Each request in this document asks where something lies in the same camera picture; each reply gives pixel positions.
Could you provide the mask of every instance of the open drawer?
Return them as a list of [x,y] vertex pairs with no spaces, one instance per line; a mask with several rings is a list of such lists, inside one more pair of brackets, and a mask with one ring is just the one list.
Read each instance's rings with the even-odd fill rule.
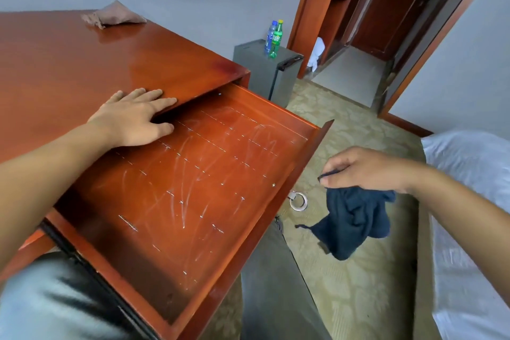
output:
[[42,226],[150,338],[196,338],[332,121],[233,83],[158,120],[174,133],[103,156]]

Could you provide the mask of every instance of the water bottle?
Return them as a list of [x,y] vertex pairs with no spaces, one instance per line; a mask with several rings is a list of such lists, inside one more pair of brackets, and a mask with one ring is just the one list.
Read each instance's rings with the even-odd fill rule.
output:
[[276,58],[278,49],[280,47],[280,42],[282,41],[283,33],[283,20],[278,21],[277,29],[273,33],[273,39],[271,40],[271,50],[269,51],[269,56],[271,58]]
[[273,33],[277,29],[277,26],[278,22],[273,21],[271,27],[267,31],[266,45],[264,46],[264,51],[266,52],[266,54],[269,54],[269,52],[271,51],[271,41],[273,40]]

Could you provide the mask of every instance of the person's leg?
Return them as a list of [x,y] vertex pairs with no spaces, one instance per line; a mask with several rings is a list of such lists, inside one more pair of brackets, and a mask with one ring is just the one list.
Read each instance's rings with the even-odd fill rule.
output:
[[244,265],[241,281],[241,340],[331,339],[276,222]]
[[65,254],[44,254],[0,297],[0,339],[141,339],[103,289]]

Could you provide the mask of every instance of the baseboard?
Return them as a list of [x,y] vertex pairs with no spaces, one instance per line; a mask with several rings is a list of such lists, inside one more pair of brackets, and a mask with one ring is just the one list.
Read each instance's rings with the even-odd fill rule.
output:
[[411,132],[418,137],[427,137],[433,134],[429,130],[426,130],[418,125],[412,124],[409,121],[403,120],[400,117],[394,116],[391,113],[379,113],[379,118],[382,118],[385,121],[388,121],[390,124],[396,125],[399,128],[405,129],[408,132]]

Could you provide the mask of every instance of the drawer handle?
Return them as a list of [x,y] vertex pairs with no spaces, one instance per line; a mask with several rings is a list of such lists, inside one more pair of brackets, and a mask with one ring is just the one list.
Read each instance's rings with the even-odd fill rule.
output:
[[[303,198],[303,204],[300,207],[295,206],[293,203],[298,195]],[[290,191],[287,198],[289,198],[290,207],[292,207],[294,211],[305,211],[308,207],[308,198],[302,192]]]

